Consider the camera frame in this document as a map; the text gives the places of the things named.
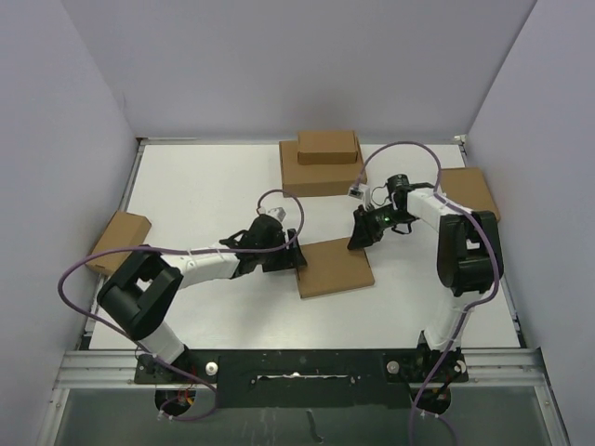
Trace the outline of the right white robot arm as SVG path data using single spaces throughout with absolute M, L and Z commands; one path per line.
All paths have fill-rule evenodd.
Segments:
M 431 380 L 446 369 L 442 351 L 460 347 L 474 304 L 493 294 L 499 285 L 504 267 L 496 215 L 455 203 L 432 184 L 410 183 L 403 174 L 390 177 L 385 188 L 387 199 L 375 206 L 368 186 L 360 182 L 350 186 L 348 195 L 361 203 L 353 212 L 348 249 L 361 250 L 380 242 L 385 230 L 408 235 L 417 221 L 436 231 L 437 274 L 450 295 L 422 331 L 428 348 L 413 358 L 415 372 Z

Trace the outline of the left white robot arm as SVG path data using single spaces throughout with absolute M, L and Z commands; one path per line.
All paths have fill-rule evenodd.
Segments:
M 204 254 L 162 255 L 135 251 L 103 285 L 101 308 L 148 353 L 169 382 L 189 370 L 188 348 L 165 322 L 176 293 L 202 282 L 233 280 L 252 273 L 300 269 L 307 265 L 295 230 L 284 230 L 276 216 L 260 215 L 249 229 L 222 239 Z

